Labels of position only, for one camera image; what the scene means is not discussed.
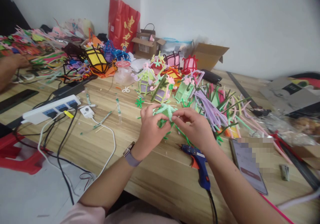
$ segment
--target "red stool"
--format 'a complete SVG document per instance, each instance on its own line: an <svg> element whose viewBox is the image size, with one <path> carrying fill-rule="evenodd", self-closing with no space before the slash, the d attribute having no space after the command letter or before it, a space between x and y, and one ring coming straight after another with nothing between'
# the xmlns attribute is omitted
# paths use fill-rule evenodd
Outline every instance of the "red stool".
<svg viewBox="0 0 320 224"><path fill-rule="evenodd" d="M24 139L24 136L18 136L17 138L20 141ZM31 157L23 161L7 159L15 159L21 151L21 148L13 146L17 142L16 137L12 133L0 138L0 167L26 172L30 175L36 174L42 168L36 165L36 163L43 158L38 150Z"/></svg>

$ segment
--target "power strip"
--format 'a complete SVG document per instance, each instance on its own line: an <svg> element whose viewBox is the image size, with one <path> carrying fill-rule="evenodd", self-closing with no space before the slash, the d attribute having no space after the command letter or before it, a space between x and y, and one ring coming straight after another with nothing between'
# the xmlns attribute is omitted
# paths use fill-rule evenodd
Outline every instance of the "power strip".
<svg viewBox="0 0 320 224"><path fill-rule="evenodd" d="M48 120L50 118L48 114L50 114L51 112L56 112L59 114L61 113L61 111L59 110L70 109L70 105L73 103L77 103L77 105L81 104L81 102L75 95L68 96L29 112L25 112L22 116L24 119L23 123L31 122L33 124L39 124L45 120Z"/></svg>

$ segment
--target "red plastic bag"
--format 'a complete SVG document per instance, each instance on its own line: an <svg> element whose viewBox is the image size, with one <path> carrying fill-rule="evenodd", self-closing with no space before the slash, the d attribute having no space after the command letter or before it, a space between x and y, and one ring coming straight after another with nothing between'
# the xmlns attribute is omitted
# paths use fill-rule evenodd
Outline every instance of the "red plastic bag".
<svg viewBox="0 0 320 224"><path fill-rule="evenodd" d="M137 35L140 13L122 0L110 0L109 6L109 39L116 49L133 52L131 40Z"/></svg>

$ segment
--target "hand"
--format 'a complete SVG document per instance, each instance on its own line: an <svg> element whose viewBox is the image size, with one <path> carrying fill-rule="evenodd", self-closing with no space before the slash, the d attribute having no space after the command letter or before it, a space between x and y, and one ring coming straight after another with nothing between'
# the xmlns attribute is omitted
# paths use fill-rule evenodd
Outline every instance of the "hand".
<svg viewBox="0 0 320 224"><path fill-rule="evenodd" d="M142 122L140 135L131 150L132 156L138 161L143 160L171 129L170 121L167 121L162 128L159 128L157 125L161 119L169 120L169 118L162 113L153 116L153 109L159 107L161 107L161 104L152 104L140 111Z"/></svg>
<svg viewBox="0 0 320 224"><path fill-rule="evenodd" d="M31 63L21 54L13 54L0 59L1 63L14 66L15 68L27 68L31 66Z"/></svg>
<svg viewBox="0 0 320 224"><path fill-rule="evenodd" d="M202 152L217 143L207 119L192 108L182 108L175 111L172 121Z"/></svg>

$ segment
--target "hot glue gun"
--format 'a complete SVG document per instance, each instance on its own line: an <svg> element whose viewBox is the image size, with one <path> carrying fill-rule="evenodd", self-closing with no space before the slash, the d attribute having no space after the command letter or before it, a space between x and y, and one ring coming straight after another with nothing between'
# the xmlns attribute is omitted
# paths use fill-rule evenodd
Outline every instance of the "hot glue gun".
<svg viewBox="0 0 320 224"><path fill-rule="evenodd" d="M207 161L201 151L195 147L182 144L180 149L192 157L192 166L199 171L199 184L202 188L210 190L210 180L205 162Z"/></svg>

